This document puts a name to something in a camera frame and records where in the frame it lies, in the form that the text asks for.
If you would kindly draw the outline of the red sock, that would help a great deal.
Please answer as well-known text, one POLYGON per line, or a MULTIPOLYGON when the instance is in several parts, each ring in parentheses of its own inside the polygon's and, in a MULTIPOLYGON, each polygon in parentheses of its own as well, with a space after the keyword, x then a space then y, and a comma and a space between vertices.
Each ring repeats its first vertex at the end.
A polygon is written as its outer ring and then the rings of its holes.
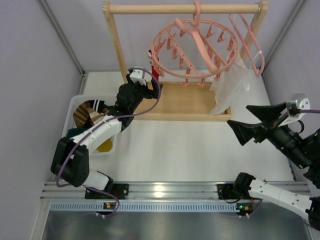
POLYGON ((160 74, 157 72, 157 70, 155 69, 155 64, 153 62, 153 59, 152 59, 152 51, 149 49, 148 50, 148 53, 147 53, 147 56, 148 56, 148 61, 149 61, 149 64, 151 65, 151 73, 154 75, 154 77, 159 80, 159 76, 160 74))

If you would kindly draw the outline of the brown striped sock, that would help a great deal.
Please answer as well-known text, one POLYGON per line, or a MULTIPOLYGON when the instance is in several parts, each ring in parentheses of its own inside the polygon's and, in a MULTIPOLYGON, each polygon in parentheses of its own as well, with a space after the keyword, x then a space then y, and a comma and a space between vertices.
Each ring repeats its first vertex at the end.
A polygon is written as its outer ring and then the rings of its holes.
POLYGON ((77 128, 89 129, 97 125, 108 112, 107 107, 105 113, 98 113, 90 108, 88 101, 81 103, 73 113, 73 119, 77 128))

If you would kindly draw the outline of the pink round clip hanger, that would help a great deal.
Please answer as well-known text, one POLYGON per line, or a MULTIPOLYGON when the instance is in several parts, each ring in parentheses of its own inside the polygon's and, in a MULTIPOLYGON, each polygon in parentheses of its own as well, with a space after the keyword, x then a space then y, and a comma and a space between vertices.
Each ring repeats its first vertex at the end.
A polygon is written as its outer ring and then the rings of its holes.
POLYGON ((209 77, 218 81, 222 72, 229 71, 239 52, 234 30, 223 24, 203 19, 201 5, 194 2, 192 18, 176 18, 154 38, 152 60, 159 77, 165 74, 184 79, 199 80, 204 85, 209 77))

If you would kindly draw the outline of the teal sock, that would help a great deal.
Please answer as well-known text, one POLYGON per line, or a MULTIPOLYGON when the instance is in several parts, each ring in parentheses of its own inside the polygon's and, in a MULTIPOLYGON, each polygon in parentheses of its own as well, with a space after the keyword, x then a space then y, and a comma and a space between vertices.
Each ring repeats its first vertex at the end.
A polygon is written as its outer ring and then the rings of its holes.
POLYGON ((71 128, 67 131, 66 133, 66 137, 71 139, 77 135, 82 134, 83 132, 85 132, 87 130, 87 128, 71 128))

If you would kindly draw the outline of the black white-striped sock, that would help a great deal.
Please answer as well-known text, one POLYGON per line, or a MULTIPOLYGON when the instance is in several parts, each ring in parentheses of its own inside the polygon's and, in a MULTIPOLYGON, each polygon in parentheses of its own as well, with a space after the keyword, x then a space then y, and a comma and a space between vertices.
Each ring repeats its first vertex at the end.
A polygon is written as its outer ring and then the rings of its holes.
POLYGON ((88 100, 90 108, 99 114, 104 114, 106 111, 105 102, 99 99, 88 100))

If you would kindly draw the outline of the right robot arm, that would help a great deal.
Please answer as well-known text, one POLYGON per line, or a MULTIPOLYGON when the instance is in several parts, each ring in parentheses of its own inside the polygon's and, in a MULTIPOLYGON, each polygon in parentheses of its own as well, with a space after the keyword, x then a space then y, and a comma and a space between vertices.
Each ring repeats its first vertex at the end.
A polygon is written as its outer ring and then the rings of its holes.
MULTIPOLYGON (((302 117, 305 114, 318 114, 311 109, 309 99, 288 100, 276 105, 247 105, 259 123, 245 123, 228 120, 239 143, 244 146, 250 140, 255 143, 270 142, 285 157, 288 166, 295 165, 306 169, 304 177, 316 188, 320 187, 320 132, 316 130, 302 138, 299 132, 289 125, 294 122, 305 128, 302 117)), ((240 172, 231 187, 238 199, 259 199, 282 207, 298 217, 315 230, 320 229, 320 198, 301 195, 281 187, 276 187, 249 173, 240 172)))

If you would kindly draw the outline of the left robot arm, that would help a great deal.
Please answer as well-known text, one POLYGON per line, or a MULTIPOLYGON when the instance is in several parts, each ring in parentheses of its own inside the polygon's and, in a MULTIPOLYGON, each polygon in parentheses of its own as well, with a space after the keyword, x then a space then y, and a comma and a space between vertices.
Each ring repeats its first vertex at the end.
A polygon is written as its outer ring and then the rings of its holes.
POLYGON ((90 167, 90 155, 102 143, 124 131, 132 122, 143 99, 159 100, 162 86, 152 79, 152 89, 147 85, 129 80, 119 87, 115 104, 96 125, 72 138, 63 137, 58 143, 51 164, 51 172, 59 180, 74 187, 84 186, 109 192, 112 179, 90 167))

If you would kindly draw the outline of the wooden clothes rack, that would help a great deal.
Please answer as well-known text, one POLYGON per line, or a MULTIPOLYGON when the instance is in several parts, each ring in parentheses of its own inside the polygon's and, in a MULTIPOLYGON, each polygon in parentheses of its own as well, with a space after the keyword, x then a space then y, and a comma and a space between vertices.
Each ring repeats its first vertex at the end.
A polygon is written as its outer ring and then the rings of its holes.
MULTIPOLYGON (((267 1, 255 4, 200 4, 202 14, 252 14, 252 22, 246 24, 247 35, 243 37, 238 28, 233 26, 238 41, 238 54, 245 60, 251 57, 250 48, 257 46, 256 35, 262 25, 269 8, 267 1)), ((156 14, 194 14, 193 4, 137 4, 113 5, 109 2, 102 4, 103 14, 108 25, 109 33, 117 54, 120 72, 123 77, 128 74, 120 37, 118 34, 115 15, 156 15, 156 14)), ((159 102, 154 105, 144 103, 139 108, 135 118, 143 121, 196 121, 196 122, 225 122, 231 119, 230 108, 222 114, 210 114, 216 105, 215 93, 209 85, 199 84, 199 80, 191 79, 187 86, 180 83, 163 82, 159 102)))

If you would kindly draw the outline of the white sheer garment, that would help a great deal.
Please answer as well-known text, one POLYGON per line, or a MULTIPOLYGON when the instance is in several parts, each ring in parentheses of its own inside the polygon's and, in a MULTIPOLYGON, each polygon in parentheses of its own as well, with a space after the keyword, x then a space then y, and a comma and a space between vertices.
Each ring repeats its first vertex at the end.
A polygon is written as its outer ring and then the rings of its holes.
POLYGON ((215 106, 209 112, 212 115, 219 115, 236 102, 243 91, 250 89, 247 80, 249 70, 238 54, 230 66, 229 71, 220 73, 219 80, 213 80, 209 90, 215 93, 215 106))

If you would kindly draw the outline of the yellow sock in basket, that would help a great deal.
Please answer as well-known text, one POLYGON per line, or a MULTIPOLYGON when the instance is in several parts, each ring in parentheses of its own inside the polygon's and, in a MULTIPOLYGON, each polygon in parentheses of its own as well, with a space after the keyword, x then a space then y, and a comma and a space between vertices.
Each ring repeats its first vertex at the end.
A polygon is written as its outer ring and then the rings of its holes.
POLYGON ((99 147, 97 147, 96 150, 100 153, 107 153, 107 152, 110 152, 112 148, 113 148, 113 142, 109 138, 104 143, 102 143, 99 147))

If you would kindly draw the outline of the white plastic basket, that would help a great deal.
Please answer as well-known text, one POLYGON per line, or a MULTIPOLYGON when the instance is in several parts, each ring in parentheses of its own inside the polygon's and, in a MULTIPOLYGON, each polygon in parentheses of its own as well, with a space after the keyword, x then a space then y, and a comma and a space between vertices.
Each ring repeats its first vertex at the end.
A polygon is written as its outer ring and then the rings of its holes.
MULTIPOLYGON (((64 122, 63 130, 62 130, 62 137, 67 135, 69 129, 76 128, 76 124, 73 118, 73 113, 76 111, 77 107, 82 104, 83 102, 90 101, 90 100, 100 100, 104 101, 107 106, 113 106, 116 102, 116 94, 82 94, 74 96, 69 104, 66 119, 64 122)), ((112 148, 108 152, 99 152, 98 150, 94 150, 92 152, 93 157, 104 157, 108 155, 112 155, 115 152, 116 145, 117 145, 117 135, 111 137, 112 141, 112 148)))

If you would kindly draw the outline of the aluminium mounting rail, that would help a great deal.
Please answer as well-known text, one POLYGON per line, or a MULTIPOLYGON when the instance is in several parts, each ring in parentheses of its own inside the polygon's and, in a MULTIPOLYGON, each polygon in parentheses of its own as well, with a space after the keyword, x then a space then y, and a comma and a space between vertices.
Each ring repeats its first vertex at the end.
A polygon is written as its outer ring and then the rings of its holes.
POLYGON ((57 187, 47 182, 40 195, 52 211, 189 212, 251 215, 261 203, 272 203, 306 217, 312 200, 299 181, 258 181, 249 196, 237 196, 227 182, 116 182, 107 196, 85 187, 57 187))

